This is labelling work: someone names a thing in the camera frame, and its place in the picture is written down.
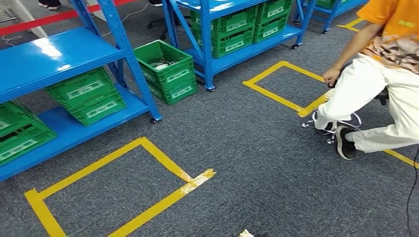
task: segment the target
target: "red floor tape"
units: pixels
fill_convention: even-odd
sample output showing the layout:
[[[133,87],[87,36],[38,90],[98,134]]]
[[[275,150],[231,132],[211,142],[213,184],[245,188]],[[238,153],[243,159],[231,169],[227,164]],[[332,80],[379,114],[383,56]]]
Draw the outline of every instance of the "red floor tape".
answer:
[[[135,1],[135,0],[114,0],[114,4],[118,6],[118,5],[126,4],[132,1]],[[89,12],[99,11],[100,5],[89,6],[87,7],[87,9]],[[0,36],[12,34],[19,31],[25,31],[30,28],[47,25],[47,24],[54,23],[57,21],[67,20],[67,19],[77,17],[77,16],[78,16],[77,12],[75,10],[71,10],[71,11],[66,11],[66,12],[51,15],[51,16],[42,17],[33,21],[22,22],[15,25],[2,27],[0,28]]]

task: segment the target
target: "chrome stool base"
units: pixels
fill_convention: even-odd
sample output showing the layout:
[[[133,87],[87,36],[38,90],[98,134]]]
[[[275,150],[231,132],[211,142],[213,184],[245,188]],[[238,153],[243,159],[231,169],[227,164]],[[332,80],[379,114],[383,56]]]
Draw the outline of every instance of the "chrome stool base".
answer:
[[[346,125],[348,127],[351,127],[353,129],[355,129],[356,131],[361,131],[361,125],[362,125],[361,118],[356,113],[352,113],[351,116],[355,118],[355,121],[357,122],[357,125],[350,124],[350,123],[347,123],[345,121],[335,121],[335,122],[333,122],[333,126],[332,126],[332,128],[331,128],[330,131],[329,130],[325,130],[327,132],[326,135],[329,135],[330,136],[330,138],[328,138],[326,140],[326,142],[328,144],[335,143],[335,135],[336,135],[336,132],[335,131],[336,131],[336,128],[337,128],[338,124]],[[310,126],[311,123],[314,124],[316,122],[316,120],[317,120],[317,109],[315,109],[313,111],[313,114],[311,115],[311,119],[309,121],[307,121],[307,122],[303,122],[301,124],[301,126],[304,127],[304,128],[307,128],[307,127]]]

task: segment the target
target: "shoe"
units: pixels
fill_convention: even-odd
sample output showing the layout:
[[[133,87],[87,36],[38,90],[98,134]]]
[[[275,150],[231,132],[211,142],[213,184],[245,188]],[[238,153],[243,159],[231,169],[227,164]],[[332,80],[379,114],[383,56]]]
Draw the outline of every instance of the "shoe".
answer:
[[[328,131],[331,131],[333,129],[333,122],[329,122],[328,125],[325,127],[325,129],[317,129],[320,134],[322,135],[328,135],[330,134]]]
[[[148,0],[151,6],[163,6],[162,0]]]
[[[56,10],[58,10],[60,7],[61,7],[61,5],[59,5],[59,6],[49,6],[49,7],[48,7],[48,10],[50,10],[50,11],[56,11]]]
[[[336,128],[336,150],[337,153],[344,159],[352,160],[355,158],[357,150],[355,148],[355,143],[350,142],[345,138],[345,135],[351,132],[355,132],[355,130],[347,127],[347,126],[339,126]]]

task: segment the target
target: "blue shelf board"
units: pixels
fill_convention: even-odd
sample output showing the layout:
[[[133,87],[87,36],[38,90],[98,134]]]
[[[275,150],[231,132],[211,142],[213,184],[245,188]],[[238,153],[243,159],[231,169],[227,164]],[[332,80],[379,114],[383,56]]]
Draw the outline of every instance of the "blue shelf board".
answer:
[[[214,74],[220,73],[302,33],[302,29],[286,25],[284,31],[258,44],[251,44],[218,59],[212,58],[212,71]],[[186,52],[193,56],[197,64],[204,66],[195,48],[187,49]]]
[[[0,166],[0,181],[23,172],[49,158],[52,158],[82,142],[85,142],[113,127],[116,127],[140,114],[149,111],[138,97],[120,86],[116,85],[127,107],[119,112],[111,114],[90,126],[83,126],[63,107],[58,107],[39,115],[39,118],[58,137],[48,143],[26,153],[25,155]]]
[[[0,50],[0,103],[124,57],[85,27]]]
[[[352,10],[352,9],[358,7],[358,6],[366,4],[367,2],[368,2],[368,0],[350,0],[346,3],[344,3],[344,4],[340,4],[338,9],[335,12],[335,16],[342,15],[347,11],[350,11],[350,10]],[[321,6],[315,6],[314,10],[315,11],[321,11],[321,12],[324,12],[324,13],[327,13],[327,14],[331,14],[333,12],[333,9],[327,9],[327,8],[324,8],[324,7],[321,7]]]
[[[267,0],[209,0],[209,17],[215,19],[264,1]],[[200,2],[201,0],[176,0],[178,5],[194,11],[201,11]]]

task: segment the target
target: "blue metal shelf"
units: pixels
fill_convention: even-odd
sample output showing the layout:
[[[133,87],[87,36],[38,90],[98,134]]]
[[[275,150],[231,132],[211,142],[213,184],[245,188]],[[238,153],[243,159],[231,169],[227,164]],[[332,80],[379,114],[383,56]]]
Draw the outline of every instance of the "blue metal shelf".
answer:
[[[330,24],[332,23],[332,21],[344,14],[345,12],[348,12],[358,6],[364,5],[368,2],[368,0],[349,0],[349,2],[341,4],[340,1],[337,1],[338,3],[334,6],[333,9],[326,9],[324,7],[321,6],[315,6],[314,10],[315,11],[319,11],[319,12],[323,12],[325,14],[327,14],[328,16],[326,18],[324,17],[319,17],[319,16],[313,16],[314,19],[322,21],[325,23],[324,27],[323,27],[323,33],[327,32],[330,30]],[[308,3],[304,3],[303,7],[308,7]],[[294,19],[298,19],[299,17],[299,13],[295,12],[295,17]]]
[[[192,43],[192,48],[186,50],[186,52],[191,54],[194,61],[204,68],[203,72],[196,71],[196,73],[204,78],[205,88],[207,90],[215,90],[215,86],[213,85],[213,77],[215,74],[273,48],[286,40],[297,37],[293,48],[297,48],[302,45],[302,38],[307,29],[311,15],[313,14],[316,0],[310,1],[305,12],[303,12],[302,0],[295,0],[298,6],[297,11],[301,16],[301,24],[298,27],[286,26],[285,31],[281,34],[266,39],[258,44],[249,45],[219,59],[214,59],[212,57],[210,30],[211,20],[265,1],[267,0],[163,0],[163,9],[165,12],[170,42],[173,46],[179,48],[174,17],[176,16],[177,19],[179,19],[180,24],[185,29],[189,41]],[[184,16],[182,15],[182,12],[179,10],[179,5],[200,12],[202,29],[201,39],[203,42],[202,48],[195,40]]]
[[[51,130],[56,132],[58,137],[10,163],[0,166],[0,180],[5,180],[29,169],[150,110],[148,106],[131,92],[119,84],[116,86],[125,100],[127,107],[124,110],[101,119],[91,126],[85,127],[80,124],[80,122],[71,116],[63,107],[58,107],[40,114],[40,119],[51,128]]]
[[[0,103],[123,57],[122,50],[85,27],[1,50],[0,58],[8,64],[0,69],[7,80],[0,88]]]
[[[145,112],[150,112],[153,121],[162,119],[113,1],[98,0],[98,3],[114,36],[115,46],[100,37],[84,0],[71,0],[71,3],[84,27],[0,51],[0,57],[8,59],[7,68],[0,69],[0,103],[108,64],[127,108],[88,127],[81,125],[62,107],[41,114],[41,120],[56,132],[58,137],[0,166],[0,181]],[[141,98],[133,95],[125,83],[124,62],[127,63],[139,88]]]
[[[182,7],[201,11],[201,0],[176,0]],[[215,19],[251,7],[267,0],[209,0],[209,17]]]
[[[302,29],[286,25],[285,30],[276,36],[266,39],[258,44],[251,44],[238,51],[227,54],[222,58],[212,58],[212,71],[214,74],[218,74],[224,70],[227,70],[241,62],[248,60],[249,58],[252,58],[260,53],[265,52],[268,49],[279,45],[284,41],[289,40],[292,37],[297,36],[301,33],[301,31]],[[194,57],[194,61],[197,64],[204,66],[204,63],[202,62],[195,48],[187,49],[186,52]]]

